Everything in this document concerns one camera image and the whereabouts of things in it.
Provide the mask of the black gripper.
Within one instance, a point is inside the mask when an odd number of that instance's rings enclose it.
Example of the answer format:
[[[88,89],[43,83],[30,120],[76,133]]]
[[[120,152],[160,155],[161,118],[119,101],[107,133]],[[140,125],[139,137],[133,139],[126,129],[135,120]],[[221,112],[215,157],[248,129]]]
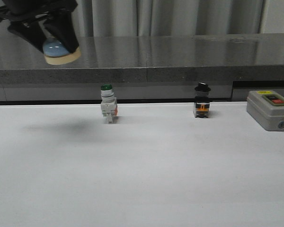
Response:
[[[79,43],[73,28],[71,13],[76,9],[75,0],[5,0],[0,6],[0,22],[12,21],[8,31],[34,46],[41,53],[46,36],[39,22],[21,21],[33,20],[38,16],[53,17],[43,25],[45,29],[60,41],[68,52],[75,52]]]

